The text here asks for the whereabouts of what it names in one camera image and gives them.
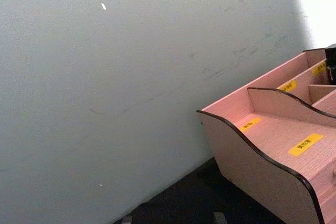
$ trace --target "yellow label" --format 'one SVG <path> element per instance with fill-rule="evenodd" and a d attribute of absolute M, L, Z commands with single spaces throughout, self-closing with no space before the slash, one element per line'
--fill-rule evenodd
<path fill-rule="evenodd" d="M 314 143 L 317 143 L 321 138 L 323 138 L 323 135 L 317 133 L 310 134 L 302 142 L 300 142 L 298 145 L 290 149 L 288 153 L 297 157 L 301 155 L 301 153 L 305 152 Z"/>
<path fill-rule="evenodd" d="M 253 120 L 249 121 L 247 124 L 244 126 L 240 127 L 239 130 L 241 132 L 248 130 L 252 126 L 254 126 L 257 122 L 259 122 L 261 119 L 260 118 L 254 118 Z"/>
<path fill-rule="evenodd" d="M 296 88 L 296 81 L 291 81 L 283 85 L 280 89 L 284 91 L 291 91 L 292 89 Z"/>
<path fill-rule="evenodd" d="M 327 66 L 326 61 L 322 62 L 321 64 L 318 64 L 316 67 L 314 67 L 311 71 L 313 72 L 313 76 L 317 76 L 320 72 L 325 71 Z"/>

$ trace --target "curved side panel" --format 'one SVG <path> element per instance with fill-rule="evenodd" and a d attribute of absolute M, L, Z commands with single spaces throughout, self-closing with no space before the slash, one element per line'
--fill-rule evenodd
<path fill-rule="evenodd" d="M 221 174 L 290 224 L 324 224 L 310 183 L 258 149 L 230 121 L 198 110 Z"/>
<path fill-rule="evenodd" d="M 268 88 L 248 88 L 247 91 L 257 113 L 336 127 L 336 115 L 314 108 L 291 93 Z"/>

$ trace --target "wall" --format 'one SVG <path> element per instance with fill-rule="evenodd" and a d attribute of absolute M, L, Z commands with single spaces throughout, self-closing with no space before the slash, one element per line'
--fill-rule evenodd
<path fill-rule="evenodd" d="M 0 223 L 107 223 L 209 159 L 195 110 L 305 49 L 296 1 L 1 0 Z"/>
<path fill-rule="evenodd" d="M 334 13 L 336 0 L 300 0 L 299 14 L 306 27 L 305 38 L 311 48 L 336 43 Z"/>

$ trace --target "black object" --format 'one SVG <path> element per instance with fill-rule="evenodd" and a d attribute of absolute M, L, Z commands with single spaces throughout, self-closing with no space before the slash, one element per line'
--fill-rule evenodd
<path fill-rule="evenodd" d="M 329 81 L 336 85 L 336 44 L 333 44 L 325 50 L 325 56 L 327 58 L 327 71 Z"/>
<path fill-rule="evenodd" d="M 132 224 L 213 224 L 214 212 L 222 212 L 228 224 L 283 224 L 224 178 L 214 158 L 129 215 Z"/>

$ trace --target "desk organizer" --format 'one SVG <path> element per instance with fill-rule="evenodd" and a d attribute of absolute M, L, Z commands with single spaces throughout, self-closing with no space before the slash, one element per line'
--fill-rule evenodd
<path fill-rule="evenodd" d="M 286 223 L 336 223 L 336 86 L 307 50 L 197 113 L 223 176 Z"/>

